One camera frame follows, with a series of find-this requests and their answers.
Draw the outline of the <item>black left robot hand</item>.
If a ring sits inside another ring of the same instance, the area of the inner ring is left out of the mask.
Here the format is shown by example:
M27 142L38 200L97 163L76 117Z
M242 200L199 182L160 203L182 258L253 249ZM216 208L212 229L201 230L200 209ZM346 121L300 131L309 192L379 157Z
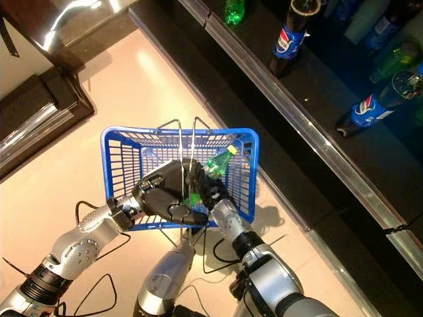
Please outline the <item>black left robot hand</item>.
M205 226L208 216L185 204L191 187L186 180L190 159L170 160L146 174L135 185L132 197L146 215L158 215L182 225Z

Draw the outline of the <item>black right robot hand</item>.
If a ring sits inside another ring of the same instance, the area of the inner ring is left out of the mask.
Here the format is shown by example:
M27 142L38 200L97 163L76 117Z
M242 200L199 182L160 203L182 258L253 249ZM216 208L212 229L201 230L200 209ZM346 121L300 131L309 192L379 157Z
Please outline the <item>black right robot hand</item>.
M186 183L191 185L194 191L199 194L208 211L211 211L222 199L227 199L235 204L235 200L229 195L223 182L220 179L209 177L199 162L192 165L186 177Z

